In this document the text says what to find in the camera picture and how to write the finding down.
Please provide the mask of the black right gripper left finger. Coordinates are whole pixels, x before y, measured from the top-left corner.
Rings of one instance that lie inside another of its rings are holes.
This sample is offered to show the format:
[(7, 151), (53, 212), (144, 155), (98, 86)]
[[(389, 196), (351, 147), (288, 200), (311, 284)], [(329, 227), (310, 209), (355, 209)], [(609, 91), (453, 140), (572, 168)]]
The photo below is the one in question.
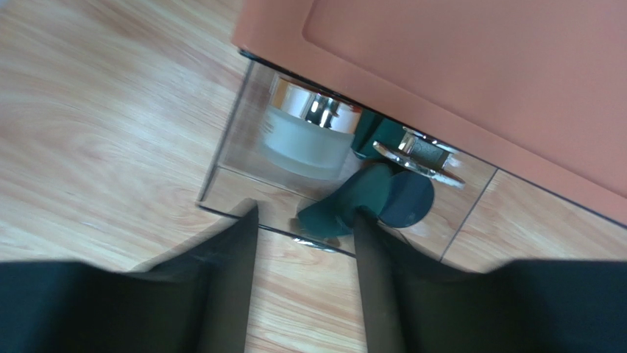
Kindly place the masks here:
[(242, 352), (259, 212), (142, 271), (78, 261), (1, 264), (3, 352)]

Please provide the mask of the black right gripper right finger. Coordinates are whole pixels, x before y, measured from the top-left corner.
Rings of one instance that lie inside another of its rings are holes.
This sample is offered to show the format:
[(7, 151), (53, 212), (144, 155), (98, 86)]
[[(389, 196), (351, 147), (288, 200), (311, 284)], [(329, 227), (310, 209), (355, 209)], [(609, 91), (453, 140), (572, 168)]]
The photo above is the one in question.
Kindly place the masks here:
[(626, 264), (514, 260), (486, 273), (438, 262), (355, 215), (369, 352), (624, 352)]

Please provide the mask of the dark green round lid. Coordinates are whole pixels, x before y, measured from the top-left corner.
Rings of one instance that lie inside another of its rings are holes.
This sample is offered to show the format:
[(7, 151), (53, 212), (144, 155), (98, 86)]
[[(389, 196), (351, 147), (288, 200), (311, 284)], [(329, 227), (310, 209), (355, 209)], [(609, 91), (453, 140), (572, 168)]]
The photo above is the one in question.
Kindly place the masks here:
[(350, 235), (361, 207), (379, 215), (387, 203), (392, 169), (375, 163), (353, 174), (341, 187), (297, 213), (301, 230), (313, 238)]

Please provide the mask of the clear orange drawer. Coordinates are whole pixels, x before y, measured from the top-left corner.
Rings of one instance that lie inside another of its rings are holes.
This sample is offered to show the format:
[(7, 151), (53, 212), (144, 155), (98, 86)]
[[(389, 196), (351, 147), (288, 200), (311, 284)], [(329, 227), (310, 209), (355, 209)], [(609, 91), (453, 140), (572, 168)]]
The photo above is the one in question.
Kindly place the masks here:
[[(261, 153), (261, 123), (275, 72), (249, 62), (198, 206), (235, 214), (255, 200), (261, 226), (300, 236), (297, 212), (351, 177), (362, 161), (348, 154), (339, 176), (319, 180), (293, 174)], [(396, 235), (448, 265), (486, 271), (514, 259), (625, 260), (626, 227), (566, 201), (465, 153), (447, 169), (462, 190), (436, 183), (431, 211)]]

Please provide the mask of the gold mirrored jar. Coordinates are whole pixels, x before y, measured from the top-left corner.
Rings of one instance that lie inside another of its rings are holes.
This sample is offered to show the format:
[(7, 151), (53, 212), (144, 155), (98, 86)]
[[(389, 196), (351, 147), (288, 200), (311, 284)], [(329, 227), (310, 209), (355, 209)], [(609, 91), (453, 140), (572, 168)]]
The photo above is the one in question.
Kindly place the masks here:
[(339, 177), (363, 109), (302, 82), (276, 75), (261, 123), (261, 152), (300, 176)]

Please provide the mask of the orange drawer box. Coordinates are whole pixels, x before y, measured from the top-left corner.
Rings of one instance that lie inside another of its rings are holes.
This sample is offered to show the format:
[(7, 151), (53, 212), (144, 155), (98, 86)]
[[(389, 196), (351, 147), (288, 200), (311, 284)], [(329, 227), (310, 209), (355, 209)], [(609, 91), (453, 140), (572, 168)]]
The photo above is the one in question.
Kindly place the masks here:
[(626, 222), (624, 1), (246, 1), (233, 43)]

